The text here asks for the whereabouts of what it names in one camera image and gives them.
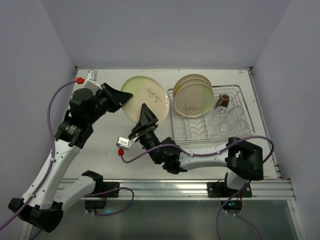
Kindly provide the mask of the cream plate front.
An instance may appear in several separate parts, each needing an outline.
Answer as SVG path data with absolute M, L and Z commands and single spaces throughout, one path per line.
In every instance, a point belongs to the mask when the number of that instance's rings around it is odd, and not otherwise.
M 133 95 L 122 108 L 133 122 L 139 121 L 142 104 L 148 106 L 159 123 L 167 117 L 170 109 L 169 97 L 164 88 L 154 79 L 147 76 L 134 76 L 122 85 L 121 91 Z

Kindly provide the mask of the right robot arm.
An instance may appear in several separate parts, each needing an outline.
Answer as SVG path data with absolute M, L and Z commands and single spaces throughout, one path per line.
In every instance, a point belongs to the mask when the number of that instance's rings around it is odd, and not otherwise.
M 159 141 L 155 134 L 158 118 L 144 103 L 139 119 L 129 135 L 139 141 L 152 162 L 170 174 L 177 175 L 199 168 L 222 167 L 226 173 L 225 189 L 239 190 L 248 181 L 264 178 L 263 149 L 245 138 L 230 137 L 227 143 L 199 152 L 184 150 L 171 137 Z

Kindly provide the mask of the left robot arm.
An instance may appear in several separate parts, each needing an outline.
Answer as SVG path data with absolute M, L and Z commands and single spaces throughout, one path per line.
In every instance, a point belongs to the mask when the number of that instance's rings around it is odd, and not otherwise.
M 104 198 L 103 176 L 90 170 L 65 190 L 57 190 L 70 164 L 92 135 L 93 124 L 105 113 L 121 109 L 132 97 L 131 93 L 106 83 L 96 93 L 89 88 L 76 90 L 38 176 L 22 197 L 11 199 L 8 208 L 21 220 L 50 233 L 59 225 L 64 212 L 81 198 Z

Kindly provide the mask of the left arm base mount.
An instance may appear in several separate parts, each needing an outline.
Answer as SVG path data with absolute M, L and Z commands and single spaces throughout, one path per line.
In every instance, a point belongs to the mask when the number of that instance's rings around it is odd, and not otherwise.
M 119 196 L 119 190 L 112 191 L 113 189 L 119 188 L 120 183 L 116 181 L 109 181 L 109 182 L 103 182 L 102 186 L 99 188 L 95 188 L 92 194 L 100 194 L 97 196 L 94 196 L 95 198 L 98 198 L 98 200 L 85 200 L 84 201 L 84 208 L 87 211 L 94 211 L 102 210 L 105 208 L 107 204 L 107 198 L 117 198 Z

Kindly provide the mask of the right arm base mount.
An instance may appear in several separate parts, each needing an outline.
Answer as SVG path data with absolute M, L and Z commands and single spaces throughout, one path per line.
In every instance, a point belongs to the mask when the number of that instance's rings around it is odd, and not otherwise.
M 229 212 L 240 212 L 243 207 L 243 199 L 253 196 L 250 185 L 238 193 L 232 200 L 225 201 L 234 195 L 238 190 L 227 187 L 227 184 L 222 181 L 211 181 L 206 183 L 207 196 L 212 199 L 220 199 L 222 209 Z

